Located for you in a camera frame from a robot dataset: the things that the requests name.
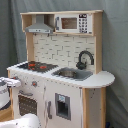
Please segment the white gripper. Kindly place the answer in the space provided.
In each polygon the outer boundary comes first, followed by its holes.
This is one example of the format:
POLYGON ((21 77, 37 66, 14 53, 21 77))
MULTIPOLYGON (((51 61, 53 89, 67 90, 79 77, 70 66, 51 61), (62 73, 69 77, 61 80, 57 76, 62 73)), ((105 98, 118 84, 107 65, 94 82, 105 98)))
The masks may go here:
POLYGON ((7 87, 19 87, 21 82, 16 79, 0 77, 0 87, 6 85, 7 87))

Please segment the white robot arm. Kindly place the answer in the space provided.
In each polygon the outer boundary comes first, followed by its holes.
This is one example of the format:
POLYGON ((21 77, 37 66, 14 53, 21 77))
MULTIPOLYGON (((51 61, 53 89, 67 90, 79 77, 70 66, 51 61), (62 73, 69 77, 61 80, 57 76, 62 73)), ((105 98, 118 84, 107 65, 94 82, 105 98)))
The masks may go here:
MULTIPOLYGON (((20 85, 19 80, 0 77, 0 110, 10 101, 8 88, 19 87, 20 85)), ((35 114, 25 114, 18 119, 0 122, 0 128, 41 128, 41 124, 35 114)))

